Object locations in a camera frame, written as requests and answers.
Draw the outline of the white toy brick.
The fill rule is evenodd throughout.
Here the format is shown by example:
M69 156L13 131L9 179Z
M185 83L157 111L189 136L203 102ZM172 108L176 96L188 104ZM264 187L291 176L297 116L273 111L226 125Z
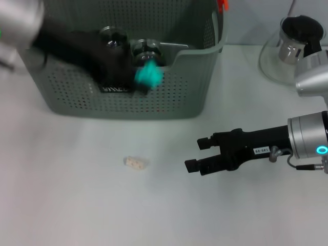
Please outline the white toy brick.
M137 156L127 156L124 158L124 164L135 170L144 170L149 164L149 160Z

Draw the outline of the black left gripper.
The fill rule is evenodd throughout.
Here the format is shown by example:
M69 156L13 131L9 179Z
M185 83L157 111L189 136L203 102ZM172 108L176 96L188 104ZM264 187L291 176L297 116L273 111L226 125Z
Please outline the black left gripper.
M147 96L149 87L136 85L128 39L119 34L115 37L119 46L110 47L109 40L98 32L71 31L46 17L32 47L82 68L102 87L124 87L132 96Z

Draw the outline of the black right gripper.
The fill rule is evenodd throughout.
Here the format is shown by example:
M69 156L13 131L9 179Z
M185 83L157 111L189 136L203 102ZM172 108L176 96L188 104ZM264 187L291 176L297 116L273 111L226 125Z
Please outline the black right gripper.
M247 161L268 158L273 146L290 148L287 126L253 132L234 129L200 138L197 144L200 150L220 147L220 155L184 162L189 173L199 172L202 176L220 171L235 171Z

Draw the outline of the grey perforated plastic storage basket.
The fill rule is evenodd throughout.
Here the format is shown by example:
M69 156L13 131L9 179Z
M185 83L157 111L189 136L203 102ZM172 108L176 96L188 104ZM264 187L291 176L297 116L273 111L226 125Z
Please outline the grey perforated plastic storage basket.
M227 13L217 0L44 0L45 12L71 31L124 29L132 40L159 42L166 65L161 84L145 97L124 87L101 87L76 66L30 49L20 53L48 107L69 116L179 119L203 109Z

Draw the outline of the teal square toy brick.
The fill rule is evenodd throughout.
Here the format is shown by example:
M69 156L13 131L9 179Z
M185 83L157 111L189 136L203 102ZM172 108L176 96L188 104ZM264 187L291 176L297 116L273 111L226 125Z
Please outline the teal square toy brick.
M143 67L136 71L134 80L138 87L151 89L161 84L163 80L163 71L157 65L155 60L149 60Z

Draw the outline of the glass teacup black sleeve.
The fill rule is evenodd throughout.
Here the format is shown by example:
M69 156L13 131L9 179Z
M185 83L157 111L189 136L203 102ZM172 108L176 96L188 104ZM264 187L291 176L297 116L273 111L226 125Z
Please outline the glass teacup black sleeve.
M160 67L166 65L166 60L161 51L159 42L154 39L143 38L132 40L131 52L133 56L133 64L136 67L143 67L150 60L155 61Z
M116 26L106 26L99 31L100 38L109 48L123 48L130 45L127 32Z

